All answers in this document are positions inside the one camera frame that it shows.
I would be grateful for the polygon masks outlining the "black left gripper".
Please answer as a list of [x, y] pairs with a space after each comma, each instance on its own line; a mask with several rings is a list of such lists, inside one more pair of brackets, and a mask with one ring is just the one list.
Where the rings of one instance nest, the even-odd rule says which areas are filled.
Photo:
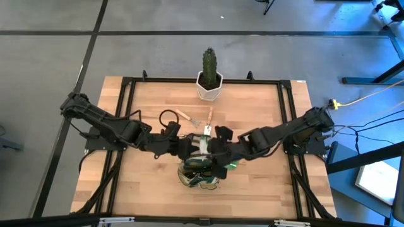
[[189, 136], [179, 137], [176, 136], [181, 129], [178, 122], [170, 121], [164, 130], [165, 136], [169, 137], [168, 150], [177, 150], [177, 157], [181, 160], [186, 160], [191, 154], [191, 150], [197, 150], [198, 147], [193, 144]]

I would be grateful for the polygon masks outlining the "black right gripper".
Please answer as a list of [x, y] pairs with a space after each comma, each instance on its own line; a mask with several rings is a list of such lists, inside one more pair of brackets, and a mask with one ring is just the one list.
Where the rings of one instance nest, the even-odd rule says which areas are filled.
[[216, 126], [217, 138], [208, 141], [208, 158], [215, 163], [211, 166], [211, 174], [219, 179], [226, 179], [228, 170], [224, 167], [233, 161], [244, 158], [244, 148], [237, 142], [229, 142], [233, 138], [233, 130], [225, 126]]

